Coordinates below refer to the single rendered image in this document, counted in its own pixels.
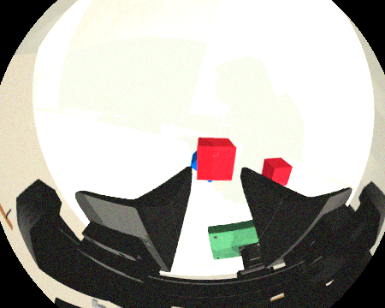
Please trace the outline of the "blue cube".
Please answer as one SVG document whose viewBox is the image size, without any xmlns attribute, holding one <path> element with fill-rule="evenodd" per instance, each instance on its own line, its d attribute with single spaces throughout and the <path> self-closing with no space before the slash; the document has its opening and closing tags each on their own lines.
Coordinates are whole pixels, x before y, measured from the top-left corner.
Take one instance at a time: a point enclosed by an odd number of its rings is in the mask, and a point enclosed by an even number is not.
<svg viewBox="0 0 385 308">
<path fill-rule="evenodd" d="M 197 171 L 197 151 L 192 154 L 192 163 L 190 165 Z"/>
</svg>

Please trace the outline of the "red cube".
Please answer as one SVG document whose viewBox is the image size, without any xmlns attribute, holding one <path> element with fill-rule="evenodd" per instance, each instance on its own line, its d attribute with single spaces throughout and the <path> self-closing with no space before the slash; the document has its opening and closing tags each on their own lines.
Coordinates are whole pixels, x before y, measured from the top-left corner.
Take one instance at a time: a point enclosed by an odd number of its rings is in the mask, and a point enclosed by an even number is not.
<svg viewBox="0 0 385 308">
<path fill-rule="evenodd" d="M 286 162 L 284 158 L 265 158 L 261 175 L 285 186 L 288 183 L 291 171 L 292 165 Z"/>
<path fill-rule="evenodd" d="M 229 138 L 198 138 L 197 181 L 231 181 L 234 154 Z"/>
</svg>

